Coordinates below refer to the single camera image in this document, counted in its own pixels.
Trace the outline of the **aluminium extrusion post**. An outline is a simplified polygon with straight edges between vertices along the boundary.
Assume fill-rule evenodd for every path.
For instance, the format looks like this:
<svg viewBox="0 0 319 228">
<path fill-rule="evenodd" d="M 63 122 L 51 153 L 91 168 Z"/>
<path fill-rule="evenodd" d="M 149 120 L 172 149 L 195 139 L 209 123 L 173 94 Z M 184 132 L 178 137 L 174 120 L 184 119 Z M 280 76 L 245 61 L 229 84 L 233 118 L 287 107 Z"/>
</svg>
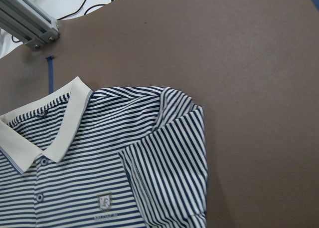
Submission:
<svg viewBox="0 0 319 228">
<path fill-rule="evenodd" d="M 31 49 L 59 38 L 57 20 L 32 0 L 0 0 L 0 27 Z"/>
</svg>

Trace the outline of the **brown table cover mat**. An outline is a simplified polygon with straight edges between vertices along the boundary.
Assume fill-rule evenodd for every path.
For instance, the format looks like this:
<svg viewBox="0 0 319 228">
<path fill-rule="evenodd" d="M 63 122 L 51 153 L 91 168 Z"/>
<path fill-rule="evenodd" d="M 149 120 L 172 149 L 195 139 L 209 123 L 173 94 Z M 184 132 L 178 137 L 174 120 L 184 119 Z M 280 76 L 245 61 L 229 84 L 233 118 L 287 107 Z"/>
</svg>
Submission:
<svg viewBox="0 0 319 228">
<path fill-rule="evenodd" d="M 115 0 L 0 60 L 0 112 L 79 76 L 169 86 L 204 109 L 210 228 L 319 225 L 319 13 L 311 0 Z"/>
</svg>

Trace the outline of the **navy white striped polo shirt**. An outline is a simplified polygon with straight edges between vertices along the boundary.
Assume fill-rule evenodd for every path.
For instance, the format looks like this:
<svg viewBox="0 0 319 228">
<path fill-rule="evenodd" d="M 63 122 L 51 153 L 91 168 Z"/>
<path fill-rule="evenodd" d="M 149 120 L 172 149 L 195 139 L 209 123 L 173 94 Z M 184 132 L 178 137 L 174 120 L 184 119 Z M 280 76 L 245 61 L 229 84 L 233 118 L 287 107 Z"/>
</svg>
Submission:
<svg viewBox="0 0 319 228">
<path fill-rule="evenodd" d="M 75 78 L 0 117 L 3 228 L 204 228 L 201 106 Z"/>
</svg>

